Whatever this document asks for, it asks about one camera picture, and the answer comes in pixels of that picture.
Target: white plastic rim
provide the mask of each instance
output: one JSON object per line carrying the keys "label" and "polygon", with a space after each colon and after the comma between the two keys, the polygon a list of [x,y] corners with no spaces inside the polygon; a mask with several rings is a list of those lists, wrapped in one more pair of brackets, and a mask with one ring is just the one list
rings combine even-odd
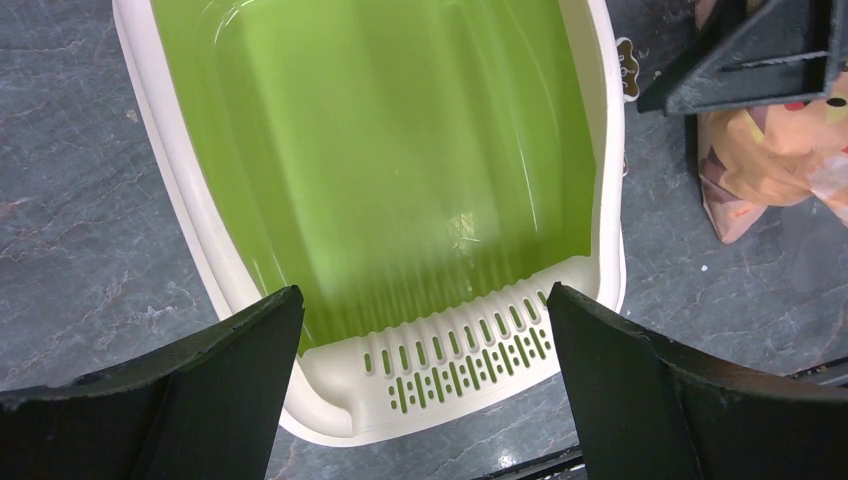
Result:
{"label": "white plastic rim", "polygon": [[[228,318],[261,295],[203,178],[150,0],[113,0],[113,8],[165,187],[212,305]],[[309,350],[294,363],[280,416],[289,432],[327,446],[364,445],[459,418],[558,373],[538,296],[554,282],[620,310],[624,97],[616,40],[604,0],[560,0],[560,8],[597,159],[592,255],[426,319]]]}

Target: orange patterned cloth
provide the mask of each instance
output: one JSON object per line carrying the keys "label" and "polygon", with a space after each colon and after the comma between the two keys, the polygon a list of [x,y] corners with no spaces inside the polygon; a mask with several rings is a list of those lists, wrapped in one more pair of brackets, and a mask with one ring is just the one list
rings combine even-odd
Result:
{"label": "orange patterned cloth", "polygon": [[[702,24],[715,0],[696,7]],[[698,118],[704,208],[731,243],[770,205],[818,197],[848,225],[848,68],[830,98]]]}

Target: gray marble surface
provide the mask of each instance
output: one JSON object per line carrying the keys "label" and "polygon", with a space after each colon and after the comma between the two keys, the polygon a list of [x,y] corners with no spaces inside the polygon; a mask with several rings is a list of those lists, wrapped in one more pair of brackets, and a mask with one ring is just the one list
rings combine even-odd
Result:
{"label": "gray marble surface", "polygon": [[[608,4],[643,84],[691,38],[691,0]],[[624,313],[774,373],[848,354],[848,252],[826,285],[795,292],[778,211],[721,245],[683,120],[628,106],[627,129]],[[60,384],[214,321],[139,122],[110,2],[0,2],[0,389]],[[366,447],[279,430],[268,478],[465,479],[576,442],[554,377]]]}

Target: black plastic object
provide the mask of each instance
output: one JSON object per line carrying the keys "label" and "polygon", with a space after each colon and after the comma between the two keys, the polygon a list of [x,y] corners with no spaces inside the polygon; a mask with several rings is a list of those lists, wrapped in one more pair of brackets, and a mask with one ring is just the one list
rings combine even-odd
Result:
{"label": "black plastic object", "polygon": [[844,0],[718,0],[694,43],[642,92],[640,112],[692,114],[826,97],[848,54]]}
{"label": "black plastic object", "polygon": [[726,362],[560,284],[548,308],[590,479],[845,478],[848,390]]}
{"label": "black plastic object", "polygon": [[0,478],[263,478],[302,304],[285,289],[66,386],[0,393]]}

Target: gray table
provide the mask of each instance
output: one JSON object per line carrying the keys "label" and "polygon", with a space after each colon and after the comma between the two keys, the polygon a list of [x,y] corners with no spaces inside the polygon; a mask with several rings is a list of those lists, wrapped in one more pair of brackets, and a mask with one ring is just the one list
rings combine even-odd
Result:
{"label": "gray table", "polygon": [[[692,35],[691,0],[609,5],[639,50],[643,83]],[[848,254],[827,285],[793,291],[778,212],[721,245],[683,121],[628,106],[627,128],[624,313],[774,373],[848,354]],[[58,385],[214,321],[139,122],[110,2],[0,2],[0,388]],[[554,377],[366,447],[279,430],[268,477],[464,479],[576,442]]]}

